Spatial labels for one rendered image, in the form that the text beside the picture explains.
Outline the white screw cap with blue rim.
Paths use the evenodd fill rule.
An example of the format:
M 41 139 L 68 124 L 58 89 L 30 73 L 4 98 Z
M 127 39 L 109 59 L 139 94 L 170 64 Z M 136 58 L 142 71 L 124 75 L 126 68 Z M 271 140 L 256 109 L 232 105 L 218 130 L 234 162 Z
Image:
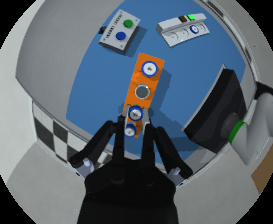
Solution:
M 137 133 L 137 128 L 133 124 L 126 124 L 124 135 L 126 137 L 134 137 Z
M 139 121 L 143 117 L 143 110 L 140 106 L 134 105 L 128 111 L 128 117 L 132 121 Z

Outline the blue bench mat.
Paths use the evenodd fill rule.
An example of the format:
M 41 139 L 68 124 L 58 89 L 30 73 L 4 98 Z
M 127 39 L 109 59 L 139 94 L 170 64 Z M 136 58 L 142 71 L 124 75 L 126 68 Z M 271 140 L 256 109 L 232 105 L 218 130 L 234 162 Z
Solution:
M 140 28 L 126 53 L 98 44 L 103 34 L 90 43 L 77 71 L 69 97 L 66 119 L 95 135 L 108 120 L 117 122 L 139 53 L 164 60 L 148 109 L 152 125 L 164 127 L 182 160 L 200 145 L 181 131 L 197 110 L 222 64 L 235 71 L 241 83 L 246 64 L 235 43 L 220 23 L 193 0 L 124 0 L 101 27 L 108 26 L 124 10 L 140 19 Z M 169 47 L 156 30 L 165 20 L 203 13 L 210 33 Z

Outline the blue and white screw cap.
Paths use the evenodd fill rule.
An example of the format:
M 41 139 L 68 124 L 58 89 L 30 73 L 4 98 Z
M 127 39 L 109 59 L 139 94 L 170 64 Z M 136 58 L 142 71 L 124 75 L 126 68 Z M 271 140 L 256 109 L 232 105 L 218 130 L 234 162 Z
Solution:
M 194 26 L 194 25 L 190 26 L 189 28 L 190 28 L 191 32 L 194 33 L 194 34 L 199 32 L 198 28 L 196 26 Z
M 146 61 L 141 66 L 142 73 L 147 77 L 153 77 L 158 72 L 158 66 L 153 61 Z

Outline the orange tube rack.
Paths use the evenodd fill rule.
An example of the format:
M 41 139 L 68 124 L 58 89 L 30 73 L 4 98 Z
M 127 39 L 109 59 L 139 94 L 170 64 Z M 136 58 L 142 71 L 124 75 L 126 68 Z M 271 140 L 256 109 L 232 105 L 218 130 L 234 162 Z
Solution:
M 157 64 L 158 72 L 155 76 L 147 77 L 142 73 L 141 66 L 146 61 L 153 61 Z M 125 109 L 125 106 L 129 106 L 129 109 L 130 109 L 130 107 L 133 104 L 138 104 L 141 106 L 142 110 L 144 108 L 147 108 L 147 111 L 148 111 L 150 103 L 151 103 L 153 95 L 154 95 L 154 92 L 155 92 L 155 89 L 156 89 L 156 86 L 157 86 L 157 83 L 158 83 L 158 80 L 159 80 L 159 77 L 160 77 L 160 74 L 161 74 L 161 71 L 162 71 L 162 68 L 163 68 L 163 65 L 164 65 L 164 62 L 165 62 L 164 60 L 161 60 L 159 58 L 156 58 L 156 57 L 153 57 L 153 56 L 150 56 L 147 54 L 139 53 L 139 56 L 138 56 L 138 59 L 136 62 L 136 66 L 135 66 L 135 69 L 133 72 L 133 76 L 131 79 L 131 83 L 129 86 L 128 94 L 126 97 L 124 109 Z M 139 99 L 135 95 L 136 86 L 139 84 L 145 84 L 149 88 L 149 91 L 150 91 L 149 96 L 145 99 Z M 123 112 L 124 112 L 124 109 L 123 109 Z M 138 138 L 140 130 L 142 128 L 142 119 L 139 121 L 132 121 L 128 117 L 127 123 L 128 122 L 133 122 L 136 125 L 138 134 L 136 133 L 136 135 L 134 137 Z

